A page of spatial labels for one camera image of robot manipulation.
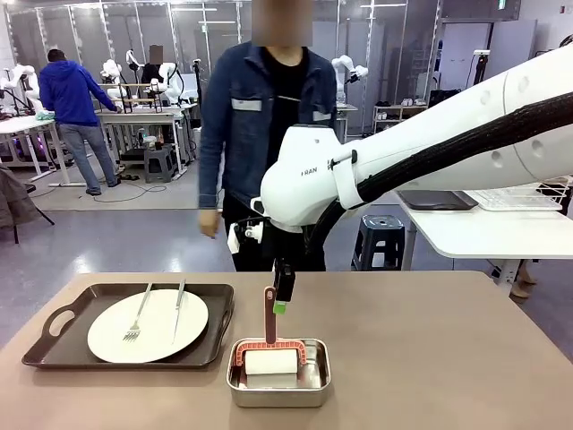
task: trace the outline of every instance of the paint roller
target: paint roller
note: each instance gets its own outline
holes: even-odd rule
[[[265,340],[241,342],[235,352],[235,365],[243,366],[250,389],[296,388],[299,365],[306,364],[306,348],[301,340],[277,338],[277,316],[273,312],[277,290],[264,291]]]

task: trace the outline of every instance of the white dish rack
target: white dish rack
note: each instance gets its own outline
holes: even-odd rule
[[[493,190],[465,191],[486,211],[559,211],[571,183],[570,176]]]

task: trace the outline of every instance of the gray stool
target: gray stool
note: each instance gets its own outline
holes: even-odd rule
[[[171,177],[175,173],[175,163],[171,159],[171,145],[164,145],[160,150],[145,150],[143,160],[147,184],[153,179],[171,182]]]
[[[391,215],[364,215],[356,238],[351,268],[355,271],[399,271],[404,257],[404,224]],[[374,254],[384,253],[384,264],[372,266]]]

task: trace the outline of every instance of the sleeve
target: sleeve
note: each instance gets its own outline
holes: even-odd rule
[[[46,110],[54,110],[54,99],[52,98],[52,89],[43,73],[39,74],[39,99]]]
[[[98,101],[111,111],[116,112],[117,107],[115,107],[114,102],[107,96],[107,94],[99,87],[98,83],[93,79],[90,72],[88,72],[84,67],[81,68],[84,77],[86,78],[86,83],[93,96],[98,99]]]
[[[327,103],[330,111],[329,127],[335,129],[337,122],[337,74],[334,67],[329,67],[329,78],[327,83]]]
[[[199,208],[217,208],[217,184],[223,143],[231,120],[231,73],[228,51],[217,61],[201,107],[201,156],[199,159]]]

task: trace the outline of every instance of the white plate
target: white plate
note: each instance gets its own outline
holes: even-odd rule
[[[177,334],[176,289],[151,290],[138,322],[141,333],[127,342],[130,329],[145,293],[129,296],[106,309],[88,331],[88,346],[98,358],[110,363],[149,363],[169,357],[196,340],[209,317],[207,305],[194,294],[184,292]]]

